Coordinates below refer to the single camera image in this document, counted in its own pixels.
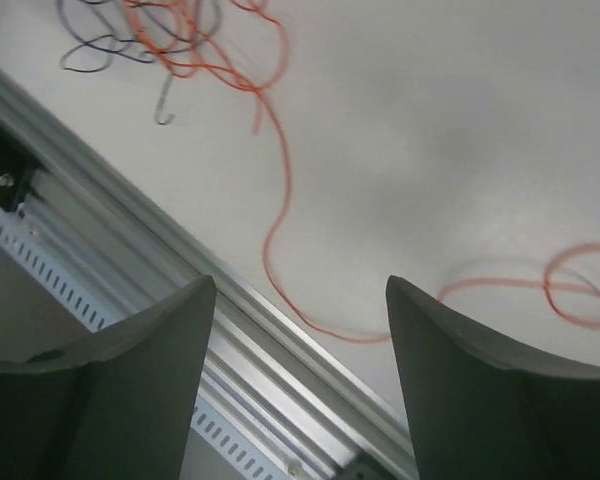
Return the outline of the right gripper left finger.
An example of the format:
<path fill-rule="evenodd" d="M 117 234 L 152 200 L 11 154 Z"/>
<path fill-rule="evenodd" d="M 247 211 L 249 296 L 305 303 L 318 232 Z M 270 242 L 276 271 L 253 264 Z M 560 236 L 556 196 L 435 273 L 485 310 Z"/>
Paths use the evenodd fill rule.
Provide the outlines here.
<path fill-rule="evenodd" d="M 0 479 L 176 479 L 213 323 L 201 277 L 24 362 L 0 362 Z"/>

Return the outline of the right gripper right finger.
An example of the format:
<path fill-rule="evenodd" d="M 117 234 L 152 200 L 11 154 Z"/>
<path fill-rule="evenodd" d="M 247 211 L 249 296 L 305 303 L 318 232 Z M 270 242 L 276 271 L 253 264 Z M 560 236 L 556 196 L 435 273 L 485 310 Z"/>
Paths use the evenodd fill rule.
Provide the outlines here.
<path fill-rule="evenodd" d="M 407 280 L 386 285 L 423 479 L 600 479 L 600 367 L 519 342 Z"/>

